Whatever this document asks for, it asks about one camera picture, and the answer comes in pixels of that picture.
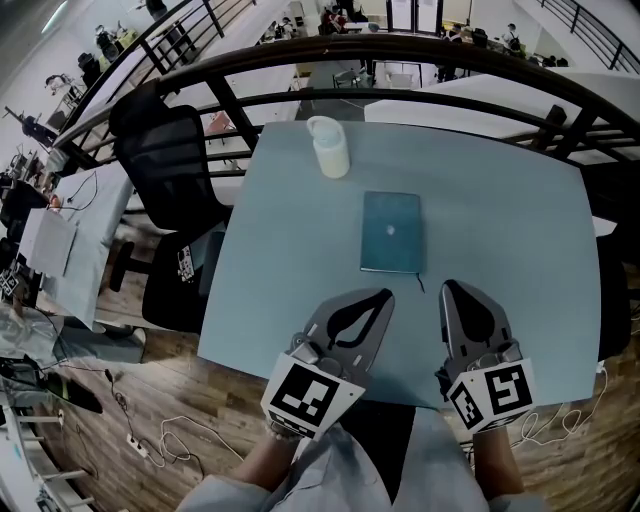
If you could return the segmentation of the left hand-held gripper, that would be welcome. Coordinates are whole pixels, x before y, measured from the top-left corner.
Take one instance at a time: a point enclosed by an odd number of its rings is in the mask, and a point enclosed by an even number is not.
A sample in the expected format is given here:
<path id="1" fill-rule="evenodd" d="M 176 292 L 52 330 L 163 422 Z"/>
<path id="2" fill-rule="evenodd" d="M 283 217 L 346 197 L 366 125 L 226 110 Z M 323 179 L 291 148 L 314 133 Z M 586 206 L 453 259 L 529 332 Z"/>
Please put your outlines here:
<path id="1" fill-rule="evenodd" d="M 387 288 L 322 302 L 276 361 L 261 399 L 268 422 L 320 439 L 363 396 L 394 306 Z"/>

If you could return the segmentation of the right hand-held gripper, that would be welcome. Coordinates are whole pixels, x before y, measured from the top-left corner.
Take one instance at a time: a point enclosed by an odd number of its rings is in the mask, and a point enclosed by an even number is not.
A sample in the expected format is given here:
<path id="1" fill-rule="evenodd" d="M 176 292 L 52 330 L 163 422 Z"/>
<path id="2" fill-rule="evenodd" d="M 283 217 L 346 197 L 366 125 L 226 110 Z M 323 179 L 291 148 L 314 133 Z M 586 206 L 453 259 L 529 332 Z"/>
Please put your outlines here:
<path id="1" fill-rule="evenodd" d="M 536 398 L 531 360 L 510 339 L 504 309 L 479 288 L 453 279 L 442 285 L 439 306 L 447 358 L 436 376 L 466 430 L 487 432 L 531 410 Z"/>

